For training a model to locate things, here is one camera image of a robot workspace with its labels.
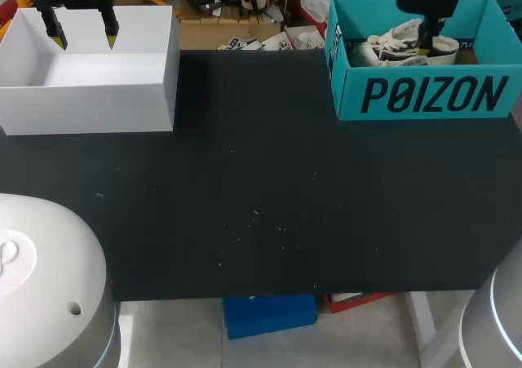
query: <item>white sneaker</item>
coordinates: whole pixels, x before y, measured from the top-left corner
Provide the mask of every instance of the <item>white sneaker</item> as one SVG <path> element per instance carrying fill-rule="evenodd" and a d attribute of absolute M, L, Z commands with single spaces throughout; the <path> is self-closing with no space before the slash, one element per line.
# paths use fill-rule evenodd
<path fill-rule="evenodd" d="M 418 52 L 418 26 L 420 19 L 410 20 L 390 29 L 383 36 L 370 36 L 367 42 L 361 43 L 351 53 L 352 66 L 405 66 L 402 62 L 408 58 L 423 56 Z M 456 40 L 444 36 L 433 38 L 430 54 L 420 60 L 420 64 L 441 65 L 453 64 L 457 56 L 459 44 Z"/>

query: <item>floor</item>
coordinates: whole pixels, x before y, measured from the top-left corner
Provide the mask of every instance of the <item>floor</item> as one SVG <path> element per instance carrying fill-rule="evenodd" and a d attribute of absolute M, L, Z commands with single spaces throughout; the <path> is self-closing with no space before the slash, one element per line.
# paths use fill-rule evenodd
<path fill-rule="evenodd" d="M 428 294 L 436 324 L 470 292 Z M 229 340 L 221 299 L 123 303 L 119 368 L 417 368 L 405 297 L 343 313 L 320 307 L 313 326 Z M 448 368 L 463 367 L 457 354 Z"/>

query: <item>teal box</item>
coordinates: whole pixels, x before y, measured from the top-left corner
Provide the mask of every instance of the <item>teal box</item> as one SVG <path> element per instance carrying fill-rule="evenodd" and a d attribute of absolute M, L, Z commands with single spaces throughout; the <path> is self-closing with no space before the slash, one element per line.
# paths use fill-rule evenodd
<path fill-rule="evenodd" d="M 338 118 L 506 117 L 522 90 L 522 43 L 495 0 L 460 0 L 441 32 L 479 64 L 350 66 L 347 48 L 417 17 L 396 0 L 332 0 L 325 53 Z"/>
<path fill-rule="evenodd" d="M 508 21 L 522 19 L 522 0 L 497 0 Z"/>

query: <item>screw hole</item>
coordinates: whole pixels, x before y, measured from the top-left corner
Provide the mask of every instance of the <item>screw hole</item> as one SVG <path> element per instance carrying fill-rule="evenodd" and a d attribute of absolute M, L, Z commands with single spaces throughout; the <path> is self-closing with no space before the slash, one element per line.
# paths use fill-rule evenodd
<path fill-rule="evenodd" d="M 80 307 L 80 304 L 78 303 L 71 302 L 67 304 L 67 309 L 75 317 L 82 313 L 82 307 Z"/>

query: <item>black table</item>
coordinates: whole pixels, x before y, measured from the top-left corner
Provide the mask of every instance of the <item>black table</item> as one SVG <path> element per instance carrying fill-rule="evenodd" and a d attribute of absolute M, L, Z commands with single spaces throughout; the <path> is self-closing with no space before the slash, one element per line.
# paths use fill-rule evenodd
<path fill-rule="evenodd" d="M 179 73 L 174 133 L 0 138 L 0 192 L 79 214 L 116 299 L 476 288 L 522 234 L 511 117 L 339 122 L 323 51 Z"/>

